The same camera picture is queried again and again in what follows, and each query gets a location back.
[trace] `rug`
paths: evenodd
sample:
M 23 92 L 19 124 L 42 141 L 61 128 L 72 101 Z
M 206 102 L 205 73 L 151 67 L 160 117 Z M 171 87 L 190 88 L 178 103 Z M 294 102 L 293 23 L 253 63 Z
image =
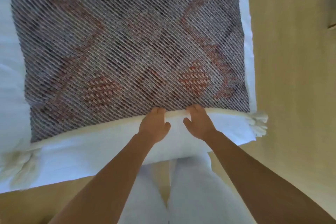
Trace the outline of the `rug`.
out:
M 249 111 L 239 0 L 11 0 L 31 142 L 192 103 Z

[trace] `person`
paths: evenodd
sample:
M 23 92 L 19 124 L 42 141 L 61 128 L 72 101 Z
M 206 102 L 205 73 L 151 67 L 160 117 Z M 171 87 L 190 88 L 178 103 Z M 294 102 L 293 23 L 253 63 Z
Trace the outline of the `person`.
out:
M 170 129 L 165 109 L 155 107 L 139 132 L 50 223 L 253 223 L 251 215 L 258 224 L 336 223 L 308 196 L 218 132 L 203 107 L 194 104 L 187 111 L 191 121 L 185 118 L 184 125 L 213 150 L 245 204 L 211 171 L 206 154 L 177 160 L 166 209 L 148 167 L 141 167 Z

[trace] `woven rug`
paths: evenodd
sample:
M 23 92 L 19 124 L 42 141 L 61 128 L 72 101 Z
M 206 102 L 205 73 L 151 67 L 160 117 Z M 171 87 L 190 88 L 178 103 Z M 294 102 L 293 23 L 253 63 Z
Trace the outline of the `woven rug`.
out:
M 152 107 L 248 112 L 239 0 L 11 0 L 31 141 Z

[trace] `wooden floor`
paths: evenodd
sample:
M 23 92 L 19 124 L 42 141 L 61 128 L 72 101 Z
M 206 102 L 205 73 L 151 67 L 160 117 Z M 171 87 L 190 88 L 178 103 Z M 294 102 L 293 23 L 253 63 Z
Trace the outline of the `wooden floor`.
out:
M 250 0 L 258 109 L 270 120 L 268 135 L 242 148 L 336 218 L 336 29 L 327 30 L 336 17 L 330 2 Z M 166 197 L 167 163 L 155 168 Z M 1 224 L 47 223 L 89 179 L 0 194 Z

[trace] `leg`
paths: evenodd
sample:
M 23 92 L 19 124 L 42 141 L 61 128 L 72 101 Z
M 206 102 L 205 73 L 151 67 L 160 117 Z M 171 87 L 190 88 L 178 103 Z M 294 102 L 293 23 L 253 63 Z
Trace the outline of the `leg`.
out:
M 241 198 L 211 170 L 207 153 L 177 160 L 168 209 L 170 224 L 254 222 Z
M 152 180 L 149 165 L 141 167 L 118 223 L 168 223 L 168 212 Z

